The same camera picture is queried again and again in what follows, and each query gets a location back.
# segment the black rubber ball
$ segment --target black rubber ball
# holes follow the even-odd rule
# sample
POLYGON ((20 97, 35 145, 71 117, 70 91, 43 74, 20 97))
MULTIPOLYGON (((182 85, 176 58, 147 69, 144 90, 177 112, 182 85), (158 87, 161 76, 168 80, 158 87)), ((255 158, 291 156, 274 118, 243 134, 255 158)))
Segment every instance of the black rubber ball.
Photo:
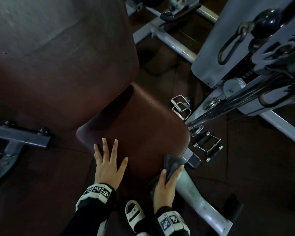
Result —
POLYGON ((257 39, 268 38, 281 25, 282 12, 279 9, 267 9, 254 19, 255 27, 251 34, 257 39))

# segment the black sleeve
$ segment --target black sleeve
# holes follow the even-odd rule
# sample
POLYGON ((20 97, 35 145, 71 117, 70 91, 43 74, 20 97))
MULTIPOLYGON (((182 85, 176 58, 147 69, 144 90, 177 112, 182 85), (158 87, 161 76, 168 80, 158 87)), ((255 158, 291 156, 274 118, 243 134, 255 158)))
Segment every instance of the black sleeve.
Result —
POLYGON ((190 231, 188 226, 176 211, 173 211, 171 207, 163 206, 161 207, 156 214, 154 215, 154 219, 152 221, 152 233, 153 236, 189 236, 190 231), (180 230, 175 230, 170 233, 171 226, 180 224, 184 227, 180 230))
POLYGON ((96 236, 100 226, 100 230, 104 228, 105 221, 116 205, 116 192, 109 187, 112 191, 105 204, 98 198, 86 198, 79 203, 78 210, 61 236, 96 236))

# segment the backrest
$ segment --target backrest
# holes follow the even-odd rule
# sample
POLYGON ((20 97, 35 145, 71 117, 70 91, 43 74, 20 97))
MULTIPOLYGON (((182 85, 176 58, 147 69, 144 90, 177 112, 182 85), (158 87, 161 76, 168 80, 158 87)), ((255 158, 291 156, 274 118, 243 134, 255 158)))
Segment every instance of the backrest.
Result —
POLYGON ((138 74, 124 0, 0 0, 0 101, 77 128, 138 74))

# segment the person's left hand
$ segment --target person's left hand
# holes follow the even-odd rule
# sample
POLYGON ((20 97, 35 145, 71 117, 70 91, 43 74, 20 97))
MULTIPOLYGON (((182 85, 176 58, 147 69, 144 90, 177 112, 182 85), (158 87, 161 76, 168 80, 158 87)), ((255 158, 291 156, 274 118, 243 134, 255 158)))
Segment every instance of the person's left hand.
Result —
POLYGON ((96 160, 95 184, 106 183, 117 190, 128 164, 128 157, 126 157, 123 159, 119 170, 117 170, 117 148, 118 140, 116 139, 109 160, 109 149, 106 138, 103 138, 104 158, 99 152, 97 144, 94 144, 94 157, 96 160))

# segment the person's right hand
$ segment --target person's right hand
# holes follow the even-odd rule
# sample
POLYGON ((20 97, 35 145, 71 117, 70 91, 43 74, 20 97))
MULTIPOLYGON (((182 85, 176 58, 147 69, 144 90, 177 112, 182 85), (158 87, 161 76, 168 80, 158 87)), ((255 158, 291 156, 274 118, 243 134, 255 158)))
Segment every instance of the person's right hand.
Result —
POLYGON ((157 186, 154 191, 154 199, 153 199, 153 206, 154 206, 154 214, 159 210, 159 208, 163 206, 171 207, 175 197, 175 188, 177 178, 182 172, 184 166, 180 166, 170 177, 167 184, 166 181, 166 170, 162 170, 162 173, 159 177, 157 186))

